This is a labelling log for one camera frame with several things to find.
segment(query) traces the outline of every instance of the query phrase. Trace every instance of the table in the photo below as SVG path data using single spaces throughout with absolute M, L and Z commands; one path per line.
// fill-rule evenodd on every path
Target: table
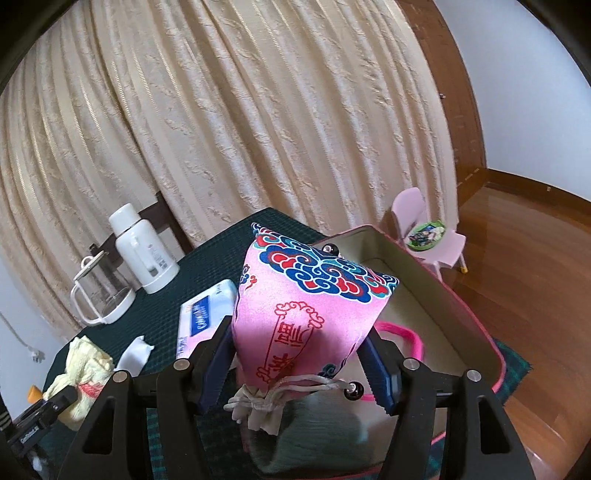
M 152 295 L 147 295 L 143 289 L 140 290 L 131 308 L 117 322 L 87 327 L 78 337 L 86 335 L 117 363 L 132 340 L 139 335 L 145 335 L 145 341 L 155 345 L 155 349 L 142 373 L 161 371 L 174 361 L 181 304 L 225 278 L 238 284 L 246 250 L 254 238 L 252 222 L 260 223 L 306 244 L 325 238 L 320 232 L 275 209 L 260 210 L 186 255 L 179 261 L 179 274 L 164 289 Z M 498 394 L 504 402 L 527 374 L 530 365 L 509 347 L 500 342 L 497 344 L 508 366 L 506 380 Z M 66 345 L 56 355 L 43 391 L 51 385 L 56 376 L 63 373 L 67 353 Z M 236 382 L 231 373 L 226 379 L 220 398 L 227 399 L 234 393 Z M 222 406 L 223 403 L 218 404 L 205 416 L 197 419 L 197 428 L 212 477 L 215 480 L 257 480 L 258 477 L 252 471 L 250 458 L 242 450 L 238 426 L 230 415 L 223 411 Z M 58 423 L 42 440 L 41 446 L 57 465 L 61 465 L 74 436 L 74 432 Z M 148 411 L 148 438 L 154 479 L 165 480 L 167 477 L 158 435 L 157 413 L 154 409 Z M 434 475 L 439 470 L 442 453 L 441 441 L 432 448 L 429 475 Z

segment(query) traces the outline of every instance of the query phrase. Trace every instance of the pink chair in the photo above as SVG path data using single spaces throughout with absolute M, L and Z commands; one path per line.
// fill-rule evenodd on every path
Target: pink chair
M 439 280 L 443 281 L 439 271 L 440 267 L 453 268 L 458 260 L 461 272 L 468 273 L 468 267 L 462 254 L 466 237 L 454 230 L 446 229 L 437 245 L 429 250 L 415 252 L 406 246 L 404 240 L 413 227 L 429 221 L 425 199 L 418 188 L 406 189 L 396 196 L 392 204 L 392 215 L 398 229 L 398 242 L 412 256 L 421 259 L 426 266 L 433 270 Z

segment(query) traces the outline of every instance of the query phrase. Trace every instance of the tissue box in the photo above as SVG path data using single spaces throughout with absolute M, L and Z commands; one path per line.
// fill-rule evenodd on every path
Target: tissue box
M 233 313 L 235 303 L 236 286 L 227 279 L 183 303 L 176 358 L 188 358 L 199 342 L 213 337 L 223 318 Z

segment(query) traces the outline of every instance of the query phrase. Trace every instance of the wooden floor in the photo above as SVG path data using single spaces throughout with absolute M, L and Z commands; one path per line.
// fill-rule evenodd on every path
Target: wooden floor
M 458 231 L 470 271 L 444 280 L 533 365 L 506 410 L 548 478 L 562 479 L 591 437 L 591 229 L 486 187 L 460 209 Z

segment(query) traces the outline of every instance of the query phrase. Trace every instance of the yellow cloth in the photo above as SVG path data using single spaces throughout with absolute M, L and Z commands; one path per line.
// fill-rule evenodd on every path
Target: yellow cloth
M 43 394 L 48 400 L 62 388 L 72 385 L 78 390 L 78 400 L 59 416 L 68 428 L 78 431 L 102 387 L 113 374 L 113 359 L 86 336 L 74 338 L 66 358 L 66 371 L 58 375 Z

